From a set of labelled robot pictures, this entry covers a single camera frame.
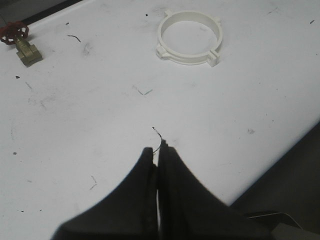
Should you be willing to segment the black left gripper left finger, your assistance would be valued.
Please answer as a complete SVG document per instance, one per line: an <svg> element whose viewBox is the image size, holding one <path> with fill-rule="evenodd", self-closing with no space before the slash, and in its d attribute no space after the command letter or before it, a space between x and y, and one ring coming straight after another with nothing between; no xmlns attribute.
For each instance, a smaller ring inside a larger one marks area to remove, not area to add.
<svg viewBox="0 0 320 240"><path fill-rule="evenodd" d="M54 240L157 240L157 167L143 149L124 180L103 200L61 224Z"/></svg>

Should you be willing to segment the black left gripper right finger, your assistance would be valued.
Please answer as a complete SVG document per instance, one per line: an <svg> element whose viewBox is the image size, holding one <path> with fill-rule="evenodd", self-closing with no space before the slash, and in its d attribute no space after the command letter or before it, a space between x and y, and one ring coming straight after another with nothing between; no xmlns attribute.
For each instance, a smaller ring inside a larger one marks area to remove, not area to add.
<svg viewBox="0 0 320 240"><path fill-rule="evenodd" d="M208 191L175 148L162 145L158 158L162 240L271 240L271 232L229 208Z"/></svg>

